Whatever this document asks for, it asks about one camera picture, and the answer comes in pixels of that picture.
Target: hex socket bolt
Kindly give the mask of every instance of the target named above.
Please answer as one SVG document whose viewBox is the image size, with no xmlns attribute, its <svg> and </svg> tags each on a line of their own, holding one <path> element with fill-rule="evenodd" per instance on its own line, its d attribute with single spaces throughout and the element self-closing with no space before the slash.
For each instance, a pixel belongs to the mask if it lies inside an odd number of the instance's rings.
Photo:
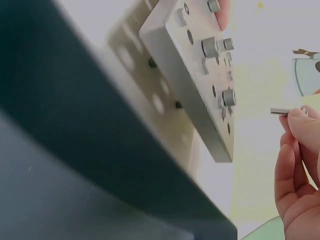
<svg viewBox="0 0 320 240">
<path fill-rule="evenodd" d="M 203 54 L 206 58 L 216 58 L 220 55 L 218 42 L 214 37 L 209 37 L 201 41 Z"/>
<path fill-rule="evenodd" d="M 291 111 L 291 109 L 286 109 L 286 108 L 271 108 L 270 109 L 270 114 L 274 114 L 274 115 L 279 115 L 282 117 L 287 117 L 289 112 Z M 304 113 L 308 116 L 309 112 L 307 108 L 303 108 L 302 111 L 304 111 Z"/>
<path fill-rule="evenodd" d="M 212 13 L 217 13 L 221 10 L 218 0 L 208 0 L 207 4 Z"/>
<path fill-rule="evenodd" d="M 223 45 L 226 51 L 231 51 L 235 49 L 234 42 L 231 38 L 226 38 L 225 40 L 223 40 Z"/>
</svg>

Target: hole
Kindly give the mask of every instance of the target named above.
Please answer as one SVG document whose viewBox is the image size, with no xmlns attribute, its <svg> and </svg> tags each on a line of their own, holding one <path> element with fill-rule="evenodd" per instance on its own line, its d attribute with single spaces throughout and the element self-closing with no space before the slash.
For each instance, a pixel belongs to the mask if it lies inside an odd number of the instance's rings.
<svg viewBox="0 0 320 240">
<path fill-rule="evenodd" d="M 135 65 L 135 61 L 131 57 L 129 51 L 124 46 L 121 46 L 118 49 L 118 54 L 119 54 L 119 57 L 120 57 L 121 61 L 123 62 L 123 64 L 129 70 L 133 71 L 135 69 L 136 65 Z"/>
<path fill-rule="evenodd" d="M 122 28 L 126 36 L 134 43 L 139 53 L 142 54 L 144 52 L 144 47 L 142 46 L 139 38 L 134 34 L 134 32 L 129 28 L 129 26 L 126 23 L 122 25 Z"/>
<path fill-rule="evenodd" d="M 164 104 L 162 103 L 160 97 L 157 94 L 154 93 L 152 95 L 152 101 L 153 101 L 154 107 L 157 110 L 157 112 L 160 113 L 160 114 L 164 114 L 165 106 L 164 106 Z"/>
<path fill-rule="evenodd" d="M 194 44 L 194 39 L 192 38 L 192 34 L 191 34 L 190 30 L 188 29 L 186 31 L 186 33 L 188 34 L 188 38 L 189 38 L 190 43 L 193 45 Z"/>
<path fill-rule="evenodd" d="M 212 85 L 212 92 L 213 92 L 213 96 L 216 97 L 216 88 L 213 85 Z"/>
<path fill-rule="evenodd" d="M 320 73 L 320 61 L 315 64 L 315 69 Z"/>
<path fill-rule="evenodd" d="M 148 7 L 148 9 L 149 9 L 150 11 L 153 9 L 153 7 L 152 7 L 152 5 L 151 5 L 151 3 L 150 3 L 149 0 L 145 0 L 145 4 L 146 4 L 146 6 Z"/>
<path fill-rule="evenodd" d="M 165 82 L 164 79 L 161 79 L 161 80 L 160 80 L 160 85 L 161 85 L 164 93 L 165 93 L 166 95 L 169 95 L 169 93 L 170 93 L 169 87 L 168 87 L 168 85 L 167 85 L 167 83 Z"/>
<path fill-rule="evenodd" d="M 185 10 L 186 14 L 189 15 L 189 8 L 186 3 L 184 3 L 184 10 Z"/>
</svg>

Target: bolt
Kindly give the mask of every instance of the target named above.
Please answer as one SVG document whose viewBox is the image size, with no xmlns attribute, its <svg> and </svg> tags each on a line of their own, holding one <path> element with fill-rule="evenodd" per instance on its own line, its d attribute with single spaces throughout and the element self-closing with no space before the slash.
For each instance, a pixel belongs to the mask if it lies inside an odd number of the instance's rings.
<svg viewBox="0 0 320 240">
<path fill-rule="evenodd" d="M 176 108 L 176 109 L 182 109 L 183 107 L 182 107 L 181 102 L 175 101 L 175 108 Z"/>
<path fill-rule="evenodd" d="M 156 69 L 158 67 L 155 60 L 152 57 L 149 58 L 148 64 L 149 67 L 152 69 Z"/>
<path fill-rule="evenodd" d="M 286 108 L 271 108 L 270 109 L 270 114 L 275 114 L 283 117 L 287 117 L 291 109 L 286 109 Z M 308 109 L 303 108 L 302 111 L 308 116 Z"/>
</svg>

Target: fingertip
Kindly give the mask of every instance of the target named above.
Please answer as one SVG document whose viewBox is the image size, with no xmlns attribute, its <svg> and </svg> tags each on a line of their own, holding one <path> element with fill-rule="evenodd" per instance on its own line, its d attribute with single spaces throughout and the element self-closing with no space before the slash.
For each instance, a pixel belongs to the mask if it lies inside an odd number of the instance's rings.
<svg viewBox="0 0 320 240">
<path fill-rule="evenodd" d="M 311 106 L 309 106 L 309 105 L 303 105 L 303 106 L 301 107 L 301 110 L 302 110 L 302 109 L 307 109 L 308 117 L 309 117 L 309 118 L 320 119 L 319 113 L 318 113 L 314 108 L 312 108 Z"/>
<path fill-rule="evenodd" d="M 226 13 L 223 12 L 217 12 L 215 14 L 215 17 L 218 21 L 219 27 L 221 29 L 221 31 L 226 30 L 227 26 L 228 26 L 228 16 Z"/>
<path fill-rule="evenodd" d="M 280 139 L 280 147 L 282 147 L 283 145 L 289 145 L 289 146 L 292 146 L 293 143 L 294 143 L 294 137 L 289 134 L 289 133 L 284 133 L 282 136 L 281 136 L 281 139 Z"/>
<path fill-rule="evenodd" d="M 230 0 L 219 0 L 220 11 L 215 13 L 221 31 L 226 30 L 229 21 Z"/>
<path fill-rule="evenodd" d="M 288 118 L 286 116 L 279 116 L 279 121 L 286 133 L 290 133 L 290 127 L 288 123 Z"/>
</svg>

